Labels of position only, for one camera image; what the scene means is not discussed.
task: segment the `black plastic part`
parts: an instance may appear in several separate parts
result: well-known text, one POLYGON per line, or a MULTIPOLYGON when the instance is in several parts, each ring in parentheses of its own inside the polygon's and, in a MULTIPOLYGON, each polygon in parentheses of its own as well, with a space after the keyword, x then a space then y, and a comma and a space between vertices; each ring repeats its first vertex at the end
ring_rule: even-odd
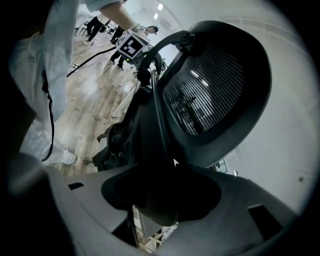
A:
POLYGON ((141 71, 138 71, 138 73, 136 74, 136 77, 141 82, 142 87, 150 85, 151 74, 149 70, 143 69, 141 71))
POLYGON ((81 182, 75 182, 75 183, 69 184, 68 186, 70 190, 76 190, 78 188, 83 187, 84 185, 81 182))
POLYGON ((162 57, 159 53, 155 55, 155 57, 153 58, 153 62, 154 62, 155 70, 157 74, 160 75, 163 67, 163 62, 162 62, 162 57))
POLYGON ((115 231, 113 231, 112 234, 126 242, 128 245, 136 248, 139 247, 132 210, 129 211, 127 219, 115 231))
POLYGON ((141 105, 140 129, 144 151, 143 163, 174 165, 170 153, 170 142, 162 111, 157 78, 154 70, 151 74, 152 94, 145 104, 141 105))
POLYGON ((85 159, 83 159, 83 163, 85 164, 85 165, 89 165, 89 164, 93 164, 94 162, 93 162, 93 160, 91 159, 88 159, 88 158, 85 158, 85 159))
POLYGON ((213 179, 194 171, 191 166, 177 164, 176 186, 178 221, 193 221, 204 218, 221 200, 221 188, 213 179))
POLYGON ((144 207, 147 201, 147 190, 144 192, 145 186, 138 186, 140 178, 142 178, 142 172, 139 166, 128 166, 126 171, 109 178, 102 184, 101 194, 118 210, 131 211, 134 204, 144 207))
POLYGON ((249 207, 248 212, 265 241, 278 234, 283 228, 262 204, 249 207))

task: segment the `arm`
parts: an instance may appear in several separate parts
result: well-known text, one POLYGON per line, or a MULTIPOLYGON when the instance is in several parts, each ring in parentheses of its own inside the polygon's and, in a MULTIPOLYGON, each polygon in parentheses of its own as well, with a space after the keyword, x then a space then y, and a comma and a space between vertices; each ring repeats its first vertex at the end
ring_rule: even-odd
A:
MULTIPOLYGON (((113 22, 117 23, 124 30, 132 28, 135 24, 135 20, 130 16, 127 10, 123 7, 121 2, 115 2, 108 4, 100 9, 100 12, 108 17, 113 22)), ((138 31, 139 36, 145 38, 146 35, 143 31, 138 31)))

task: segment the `wooden floor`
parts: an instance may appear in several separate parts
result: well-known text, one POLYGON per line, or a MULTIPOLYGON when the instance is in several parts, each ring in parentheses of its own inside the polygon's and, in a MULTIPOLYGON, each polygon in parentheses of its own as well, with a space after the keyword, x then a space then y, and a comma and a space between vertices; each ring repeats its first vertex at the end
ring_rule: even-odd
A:
MULTIPOLYGON (((75 37, 72 60, 76 64, 114 46, 108 38, 104 41, 98 38, 92 46, 82 44, 85 40, 82 36, 75 37)), ((131 69, 128 63, 124 62, 124 71, 110 63, 109 58, 114 52, 95 57, 67 79, 68 106, 55 124, 55 138, 66 150, 74 153, 77 160, 72 165, 54 164, 63 175, 96 172, 93 164, 85 165, 83 160, 91 159, 97 153, 97 136, 124 117, 123 113, 113 118, 112 113, 138 80, 133 74, 135 68, 131 69)))

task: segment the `white sleeve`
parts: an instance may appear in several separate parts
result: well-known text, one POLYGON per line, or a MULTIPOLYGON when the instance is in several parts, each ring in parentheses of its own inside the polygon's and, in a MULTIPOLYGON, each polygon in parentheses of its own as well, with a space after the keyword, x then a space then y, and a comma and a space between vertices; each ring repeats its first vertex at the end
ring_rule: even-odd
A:
POLYGON ((84 0, 83 2, 86 4, 86 7, 90 12, 96 12, 104 6, 121 2, 121 0, 84 0))

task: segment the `white shirt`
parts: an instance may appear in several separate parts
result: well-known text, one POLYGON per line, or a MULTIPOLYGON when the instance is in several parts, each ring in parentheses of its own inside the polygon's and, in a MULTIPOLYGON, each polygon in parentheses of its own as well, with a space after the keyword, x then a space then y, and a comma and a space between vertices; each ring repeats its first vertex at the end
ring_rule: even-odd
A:
MULTIPOLYGON (((120 0, 82 0, 90 12, 120 0)), ((52 113, 58 120, 67 106, 66 79, 72 57, 80 0, 55 0, 48 14, 43 39, 43 56, 52 113)))
POLYGON ((106 24, 109 21, 109 18, 104 16, 102 13, 97 16, 97 19, 102 23, 106 24))

